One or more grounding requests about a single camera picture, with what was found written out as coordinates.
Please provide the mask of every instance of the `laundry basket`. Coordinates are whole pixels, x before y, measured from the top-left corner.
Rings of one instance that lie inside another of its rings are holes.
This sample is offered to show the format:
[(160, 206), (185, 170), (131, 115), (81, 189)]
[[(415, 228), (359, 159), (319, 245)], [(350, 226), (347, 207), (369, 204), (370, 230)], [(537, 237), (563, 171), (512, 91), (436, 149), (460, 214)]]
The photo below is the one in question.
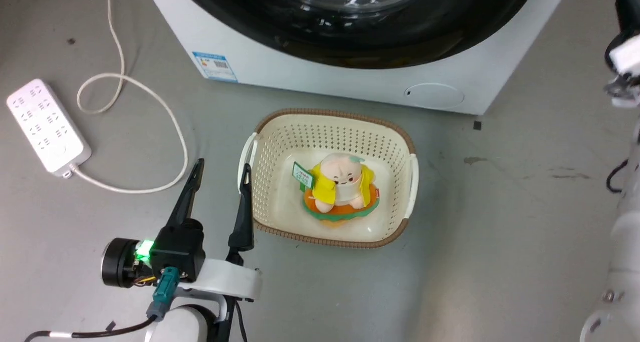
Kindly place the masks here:
[[(362, 157), (375, 173), (378, 207), (338, 228), (306, 212), (294, 162), (311, 169), (329, 153)], [(252, 166), (253, 218), (259, 230), (302, 242), (378, 248), (404, 232), (418, 194), (414, 144), (397, 125), (359, 114), (285, 109), (267, 116), (247, 140), (238, 169)]]

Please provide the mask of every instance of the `teal connector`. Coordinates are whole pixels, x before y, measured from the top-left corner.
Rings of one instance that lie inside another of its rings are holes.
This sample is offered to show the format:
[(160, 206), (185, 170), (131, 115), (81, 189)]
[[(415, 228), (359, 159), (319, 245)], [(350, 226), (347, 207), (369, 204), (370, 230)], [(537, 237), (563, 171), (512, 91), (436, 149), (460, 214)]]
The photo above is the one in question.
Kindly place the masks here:
[(165, 314), (169, 312), (171, 303), (174, 302), (174, 295), (180, 283), (180, 271), (176, 267), (167, 267), (162, 272), (162, 277), (158, 282), (158, 286), (153, 292), (153, 302), (146, 310), (146, 316), (151, 318), (156, 316), (156, 321), (160, 322), (165, 318)]

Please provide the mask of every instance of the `yellow jacket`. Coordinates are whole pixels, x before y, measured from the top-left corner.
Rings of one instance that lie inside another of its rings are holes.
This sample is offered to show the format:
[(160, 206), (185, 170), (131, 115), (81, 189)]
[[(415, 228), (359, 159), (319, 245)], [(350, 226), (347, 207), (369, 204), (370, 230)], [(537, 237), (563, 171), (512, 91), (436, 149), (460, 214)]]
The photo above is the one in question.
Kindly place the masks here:
[[(313, 196), (317, 200), (328, 204), (336, 204), (336, 183), (320, 172), (320, 163), (310, 170), (315, 184), (313, 185)], [(360, 192), (364, 199), (364, 205), (371, 203), (370, 185), (373, 183), (375, 174), (368, 167), (362, 164), (362, 176), (360, 178)]]

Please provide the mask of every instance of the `blue and white sticker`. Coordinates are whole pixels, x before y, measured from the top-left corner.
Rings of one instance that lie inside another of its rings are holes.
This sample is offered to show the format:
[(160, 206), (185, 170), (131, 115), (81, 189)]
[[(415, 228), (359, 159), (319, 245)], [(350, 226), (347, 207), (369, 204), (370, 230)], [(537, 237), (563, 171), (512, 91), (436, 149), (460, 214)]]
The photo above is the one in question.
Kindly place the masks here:
[(224, 55), (201, 52), (194, 52), (193, 55), (207, 78), (224, 80), (225, 82), (238, 82), (236, 74)]

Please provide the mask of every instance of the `green tag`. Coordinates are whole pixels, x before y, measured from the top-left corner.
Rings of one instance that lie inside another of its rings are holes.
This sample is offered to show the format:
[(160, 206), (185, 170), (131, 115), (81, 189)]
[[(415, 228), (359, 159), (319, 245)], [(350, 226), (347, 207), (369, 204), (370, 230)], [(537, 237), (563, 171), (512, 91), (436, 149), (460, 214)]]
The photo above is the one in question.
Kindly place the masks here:
[(307, 188), (314, 188), (314, 176), (309, 171), (302, 168), (298, 162), (293, 162), (293, 177), (300, 182), (300, 190), (302, 192), (306, 191)]

